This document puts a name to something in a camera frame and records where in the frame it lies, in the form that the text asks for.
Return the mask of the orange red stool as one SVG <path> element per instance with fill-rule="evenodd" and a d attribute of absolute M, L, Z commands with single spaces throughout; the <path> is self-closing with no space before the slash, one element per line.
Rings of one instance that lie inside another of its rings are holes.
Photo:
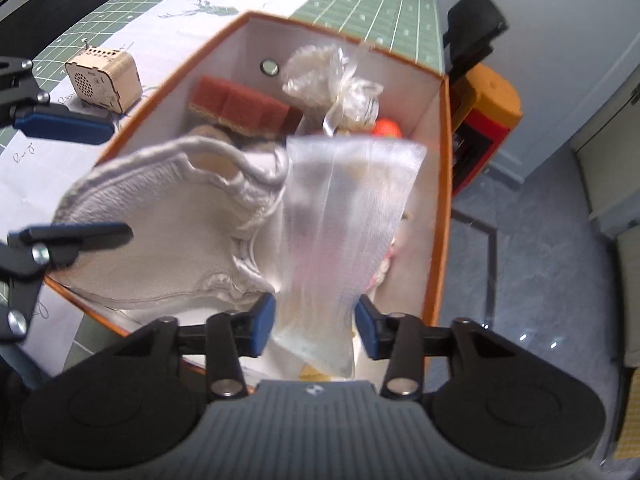
<path fill-rule="evenodd" d="M 523 112 L 518 92 L 492 68 L 478 64 L 450 86 L 452 195 L 456 196 L 485 168 Z"/>

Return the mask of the black chair near left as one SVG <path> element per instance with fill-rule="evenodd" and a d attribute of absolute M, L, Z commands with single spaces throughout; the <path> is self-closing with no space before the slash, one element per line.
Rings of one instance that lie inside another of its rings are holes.
<path fill-rule="evenodd" d="M 1 21 L 0 54 L 34 58 L 108 0 L 29 0 Z"/>

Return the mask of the red orange knitted toy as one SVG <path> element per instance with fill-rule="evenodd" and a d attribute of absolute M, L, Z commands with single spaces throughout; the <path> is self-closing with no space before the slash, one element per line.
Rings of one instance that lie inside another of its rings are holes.
<path fill-rule="evenodd" d="M 387 118 L 378 118 L 371 131 L 374 136 L 383 138 L 401 139 L 402 132 L 397 122 Z"/>

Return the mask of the yellow snack packet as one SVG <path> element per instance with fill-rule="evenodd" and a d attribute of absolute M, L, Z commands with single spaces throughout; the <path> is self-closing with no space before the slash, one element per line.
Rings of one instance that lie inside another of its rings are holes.
<path fill-rule="evenodd" d="M 366 288 L 366 291 L 364 292 L 364 294 L 370 300 L 373 300 L 375 298 L 376 291 L 382 286 L 388 272 L 390 272 L 390 267 L 392 266 L 392 262 L 397 252 L 397 237 L 398 234 L 396 234 L 392 238 L 388 251 L 386 252 L 381 263 L 378 265 L 378 270 L 376 270 L 375 274 L 373 274 L 372 278 L 370 278 L 369 284 Z M 360 340 L 360 336 L 357 333 L 356 322 L 352 322 L 352 340 L 350 341 L 350 343 L 352 344 L 352 374 L 346 377 L 327 375 L 321 373 L 320 370 L 317 370 L 315 367 L 309 364 L 304 364 L 298 378 L 302 382 L 335 382 L 336 380 L 346 380 L 354 378 L 356 374 L 357 363 L 362 352 L 362 343 Z"/>

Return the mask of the black chair right side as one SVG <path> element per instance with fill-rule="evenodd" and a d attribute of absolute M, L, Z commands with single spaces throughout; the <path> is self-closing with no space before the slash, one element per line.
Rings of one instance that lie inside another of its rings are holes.
<path fill-rule="evenodd" d="M 509 29 L 494 0 L 459 0 L 447 13 L 447 25 L 442 41 L 449 48 L 452 84 L 488 58 L 492 42 Z"/>

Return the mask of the beige cloth drawstring pouch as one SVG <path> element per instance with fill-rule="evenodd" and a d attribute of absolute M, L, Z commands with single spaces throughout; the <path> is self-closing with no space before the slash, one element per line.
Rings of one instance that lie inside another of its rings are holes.
<path fill-rule="evenodd" d="M 254 243 L 281 205 L 281 145 L 242 151 L 183 136 L 96 166 L 58 203 L 64 224 L 124 222 L 124 246 L 85 252 L 52 282 L 103 307 L 140 310 L 213 297 L 247 304 L 274 286 Z"/>

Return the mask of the orange cardboard box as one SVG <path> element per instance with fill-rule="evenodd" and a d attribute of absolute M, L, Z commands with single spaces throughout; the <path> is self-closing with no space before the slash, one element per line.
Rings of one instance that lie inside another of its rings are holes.
<path fill-rule="evenodd" d="M 229 143 L 242 151 L 256 151 L 271 145 L 281 145 L 286 149 L 288 141 L 296 136 L 325 136 L 308 128 L 304 114 L 295 133 L 289 136 L 243 136 L 226 127 L 206 122 L 204 118 L 190 112 L 188 106 L 198 81 L 203 76 L 211 76 L 244 84 L 299 108 L 282 91 L 282 68 L 297 49 L 328 44 L 338 44 L 347 51 L 352 51 L 360 43 L 329 29 L 285 18 L 257 12 L 241 15 L 202 44 L 149 99 L 143 101 L 134 116 L 124 121 L 94 167 L 147 146 L 183 136 L 207 136 Z M 426 148 L 424 161 L 396 231 L 398 237 L 395 258 L 374 299 L 383 311 L 405 311 L 427 321 L 434 321 L 439 307 L 438 294 L 442 286 L 446 257 L 451 188 L 447 83 L 444 77 L 431 70 L 424 70 L 398 55 L 371 46 L 369 48 L 369 54 L 359 64 L 357 75 L 384 87 L 378 98 L 378 118 L 398 123 L 402 138 L 394 140 L 408 140 Z M 262 272 L 273 284 L 274 289 L 270 294 L 276 300 L 282 286 L 279 257 L 282 244 L 282 202 L 260 230 L 254 243 L 254 256 Z M 52 282 L 51 275 L 48 282 L 56 292 L 73 304 L 93 314 L 106 326 L 124 334 L 161 316 L 173 316 L 186 326 L 200 324 L 219 312 L 245 311 L 261 295 L 247 304 L 198 297 L 182 300 L 178 304 L 122 310 L 85 300 Z M 260 358 L 247 358 L 242 362 L 249 382 L 298 379 L 306 364 L 277 344 L 272 333 L 267 349 Z M 378 366 L 363 361 L 361 352 L 354 378 L 366 378 L 375 382 L 381 375 Z"/>

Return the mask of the white sheer mesh bag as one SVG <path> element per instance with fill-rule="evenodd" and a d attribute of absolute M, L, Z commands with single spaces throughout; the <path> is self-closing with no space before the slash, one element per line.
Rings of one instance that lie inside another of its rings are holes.
<path fill-rule="evenodd" d="M 426 148 L 375 136 L 296 136 L 286 151 L 272 336 L 318 372 L 349 378 L 352 309 L 392 246 Z"/>

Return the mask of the black chair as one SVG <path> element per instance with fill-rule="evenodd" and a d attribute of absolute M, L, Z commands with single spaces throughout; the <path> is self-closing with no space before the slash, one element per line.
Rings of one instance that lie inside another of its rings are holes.
<path fill-rule="evenodd" d="M 29 0 L 1 21 L 0 54 L 34 58 L 108 0 Z"/>
<path fill-rule="evenodd" d="M 449 48 L 452 84 L 488 58 L 492 42 L 509 29 L 494 0 L 459 0 L 447 13 L 447 25 L 442 41 Z"/>

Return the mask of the wooden radio box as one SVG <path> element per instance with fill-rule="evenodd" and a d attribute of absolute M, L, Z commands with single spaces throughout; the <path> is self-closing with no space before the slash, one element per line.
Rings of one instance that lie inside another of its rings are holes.
<path fill-rule="evenodd" d="M 134 58 L 124 50 L 91 47 L 88 42 L 65 63 L 79 99 L 124 114 L 142 97 Z"/>

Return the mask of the white deer table runner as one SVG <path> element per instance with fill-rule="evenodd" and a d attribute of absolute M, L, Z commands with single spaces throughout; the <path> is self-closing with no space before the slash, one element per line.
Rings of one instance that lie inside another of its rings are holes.
<path fill-rule="evenodd" d="M 68 80 L 65 62 L 83 42 L 124 50 L 136 62 L 145 99 L 190 56 L 246 11 L 289 18 L 310 4 L 330 0 L 111 0 L 80 20 L 37 55 L 38 84 L 54 102 L 96 114 L 82 104 Z M 1 131 L 1 232 L 47 224 L 62 195 L 105 151 L 84 145 L 31 139 L 11 128 Z"/>

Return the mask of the green grid tablecloth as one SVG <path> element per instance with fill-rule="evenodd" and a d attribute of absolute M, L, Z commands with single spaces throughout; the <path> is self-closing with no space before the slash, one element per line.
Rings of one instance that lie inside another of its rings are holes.
<path fill-rule="evenodd" d="M 122 48 L 142 58 L 148 51 L 137 44 L 152 36 L 155 22 L 193 24 L 212 36 L 248 10 L 332 29 L 437 75 L 444 72 L 437 0 L 108 0 L 36 55 L 35 78 L 43 90 L 66 104 L 73 89 L 64 64 L 81 40 Z"/>

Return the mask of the white organza gift bundle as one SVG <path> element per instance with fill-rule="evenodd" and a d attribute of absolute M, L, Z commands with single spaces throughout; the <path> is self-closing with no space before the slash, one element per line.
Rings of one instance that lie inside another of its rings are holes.
<path fill-rule="evenodd" d="M 382 84 L 357 75 L 367 44 L 347 51 L 338 44 L 303 46 L 285 63 L 282 91 L 304 114 L 308 128 L 325 136 L 373 130 Z"/>

